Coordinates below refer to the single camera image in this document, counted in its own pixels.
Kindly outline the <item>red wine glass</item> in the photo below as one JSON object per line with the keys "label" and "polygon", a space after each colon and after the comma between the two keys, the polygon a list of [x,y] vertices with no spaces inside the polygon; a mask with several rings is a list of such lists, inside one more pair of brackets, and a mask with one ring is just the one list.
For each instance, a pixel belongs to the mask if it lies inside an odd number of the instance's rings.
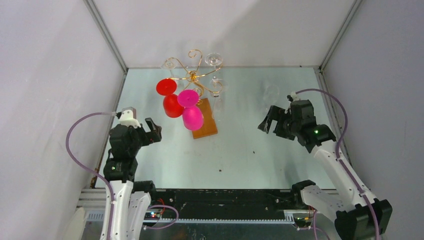
{"label": "red wine glass", "polygon": [[178,103],[178,96],[175,94],[177,83],[170,78],[160,80],[156,85],[156,92],[164,96],[162,105],[165,114],[170,118],[178,118],[183,114],[184,108]]}

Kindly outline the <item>pink wine glass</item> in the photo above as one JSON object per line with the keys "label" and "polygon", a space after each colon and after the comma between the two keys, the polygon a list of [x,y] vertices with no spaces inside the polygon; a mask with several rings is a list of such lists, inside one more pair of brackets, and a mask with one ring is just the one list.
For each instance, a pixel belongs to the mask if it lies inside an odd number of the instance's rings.
{"label": "pink wine glass", "polygon": [[177,96],[178,103],[183,107],[183,124],[190,131],[197,131],[204,124],[203,113],[200,108],[197,107],[199,100],[198,93],[192,89],[183,90]]}

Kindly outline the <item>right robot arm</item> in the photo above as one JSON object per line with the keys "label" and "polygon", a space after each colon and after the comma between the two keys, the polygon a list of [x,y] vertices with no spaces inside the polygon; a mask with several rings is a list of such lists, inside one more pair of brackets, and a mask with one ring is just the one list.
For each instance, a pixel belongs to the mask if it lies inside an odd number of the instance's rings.
{"label": "right robot arm", "polygon": [[379,239],[385,233],[393,208],[388,200],[379,200],[349,165],[337,145],[336,136],[325,124],[317,124],[309,100],[294,100],[289,109],[272,105],[258,129],[287,140],[297,140],[306,148],[334,185],[335,198],[311,180],[292,185],[291,204],[297,209],[310,206],[333,222],[342,240]]}

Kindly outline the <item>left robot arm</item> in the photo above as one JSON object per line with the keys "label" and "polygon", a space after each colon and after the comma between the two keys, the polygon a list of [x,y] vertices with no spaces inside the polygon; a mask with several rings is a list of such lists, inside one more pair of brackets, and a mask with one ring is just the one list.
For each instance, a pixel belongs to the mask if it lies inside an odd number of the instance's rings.
{"label": "left robot arm", "polygon": [[151,118],[145,119],[150,131],[135,118],[121,116],[109,132],[109,144],[103,176],[106,179],[106,206],[100,238],[102,240],[135,240],[142,228],[142,214],[158,202],[155,185],[150,181],[135,182],[141,147],[160,142],[162,128]]}

